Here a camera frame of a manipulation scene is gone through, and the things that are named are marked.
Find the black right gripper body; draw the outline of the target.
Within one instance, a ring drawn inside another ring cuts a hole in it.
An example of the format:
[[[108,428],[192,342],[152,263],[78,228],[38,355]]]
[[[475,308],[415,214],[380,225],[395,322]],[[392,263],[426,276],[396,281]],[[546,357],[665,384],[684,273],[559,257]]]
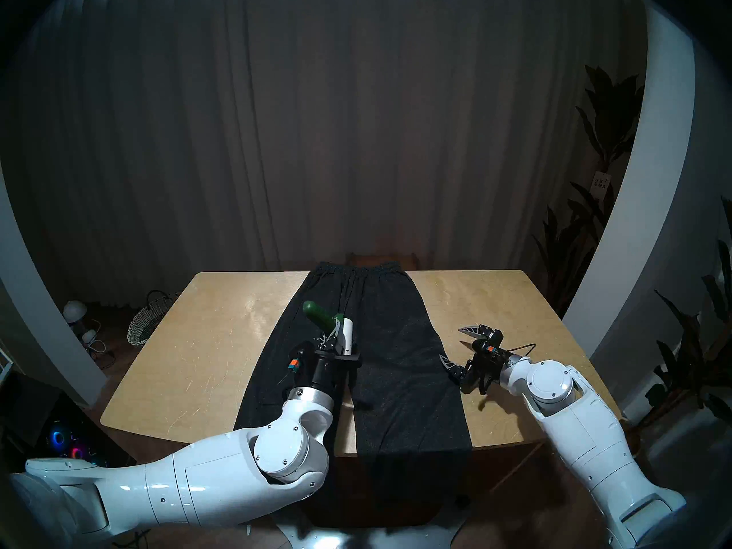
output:
[[[491,383],[500,378],[506,362],[505,352],[475,352],[460,378],[461,393],[471,394],[478,389],[480,394],[486,394]]]

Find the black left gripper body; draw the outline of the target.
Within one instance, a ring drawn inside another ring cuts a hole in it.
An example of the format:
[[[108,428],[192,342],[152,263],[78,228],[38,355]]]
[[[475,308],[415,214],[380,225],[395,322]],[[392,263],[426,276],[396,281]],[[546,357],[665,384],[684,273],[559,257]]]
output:
[[[328,351],[303,351],[299,363],[299,387],[342,394],[348,375],[348,360],[344,357]]]

